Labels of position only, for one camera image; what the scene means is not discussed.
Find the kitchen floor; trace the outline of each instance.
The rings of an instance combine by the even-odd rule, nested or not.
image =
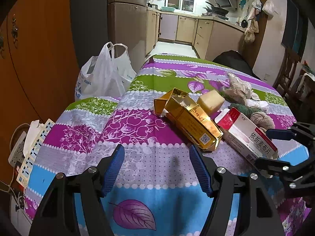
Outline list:
[[[192,46],[178,43],[157,42],[155,48],[149,54],[152,56],[159,53],[172,53],[198,58]]]

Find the dark window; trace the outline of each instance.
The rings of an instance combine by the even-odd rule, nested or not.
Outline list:
[[[302,14],[299,7],[292,0],[287,0],[287,18],[282,45],[291,48],[302,58],[307,34],[308,18]]]

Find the floral tablecloth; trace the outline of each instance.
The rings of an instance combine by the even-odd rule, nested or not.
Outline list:
[[[209,61],[168,54],[151,57],[137,74],[121,100],[98,97],[69,105],[40,148],[25,190],[25,209],[31,219],[50,182],[58,172],[82,173],[109,156],[118,143],[125,147],[125,160],[113,190],[102,199],[113,232],[117,235],[198,236],[212,204],[201,191],[186,146],[188,140],[165,118],[153,113],[153,100],[176,87],[195,101],[214,88],[229,84],[226,72],[251,83],[261,100],[269,103],[268,114],[276,128],[295,121],[290,109],[268,84],[236,70]],[[227,108],[225,101],[220,110]],[[293,165],[308,158],[304,146],[273,140],[281,160]],[[221,141],[211,154],[218,166],[231,173],[253,171],[231,146]],[[309,213],[301,198],[284,200],[277,177],[263,179],[278,207],[286,235],[293,235]],[[87,234],[75,195],[80,231]],[[226,235],[233,235],[239,195],[234,194]]]

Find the countertop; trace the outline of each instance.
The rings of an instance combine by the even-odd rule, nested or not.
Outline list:
[[[214,20],[214,21],[217,21],[217,22],[226,24],[226,25],[228,25],[228,26],[231,26],[231,27],[233,27],[233,28],[235,28],[235,29],[237,29],[237,30],[240,30],[240,31],[242,31],[242,32],[245,32],[245,30],[246,30],[246,28],[242,28],[242,27],[238,26],[238,25],[235,24],[235,23],[229,22],[229,21],[227,21],[227,20],[224,20],[224,19],[221,19],[221,18],[218,18],[218,17],[209,17],[209,16],[203,17],[203,16],[194,15],[194,14],[188,14],[188,13],[159,11],[159,10],[153,9],[153,8],[151,8],[151,7],[147,7],[147,10],[149,10],[149,11],[155,11],[155,12],[158,12],[158,13],[161,13],[161,14],[178,15],[178,16],[183,16],[183,17],[187,17],[187,18]]]

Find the green stripe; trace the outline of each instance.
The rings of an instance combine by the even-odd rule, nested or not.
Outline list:
[[[111,115],[118,103],[102,98],[85,98],[70,104],[66,110],[83,109],[94,114]]]
[[[188,57],[188,56],[167,56],[167,55],[154,55],[153,58],[156,59],[166,59],[166,60],[179,60],[179,61],[189,61],[189,62],[196,62],[196,63],[201,63],[201,64],[211,64],[211,65],[216,65],[219,67],[226,67],[217,63],[213,63],[212,61],[204,60],[201,58],[194,58],[194,57]]]
[[[175,76],[164,77],[157,75],[139,75],[132,81],[129,90],[156,90],[168,92],[173,88],[178,88],[185,92],[191,92],[191,90],[188,88],[188,82],[192,80],[192,78],[182,78]],[[207,80],[204,80],[203,84],[205,89],[214,89],[214,87],[212,87]],[[260,100],[265,100],[269,103],[287,106],[287,104],[281,97],[278,97],[271,93],[266,93],[261,90],[253,89],[253,91],[259,96]]]

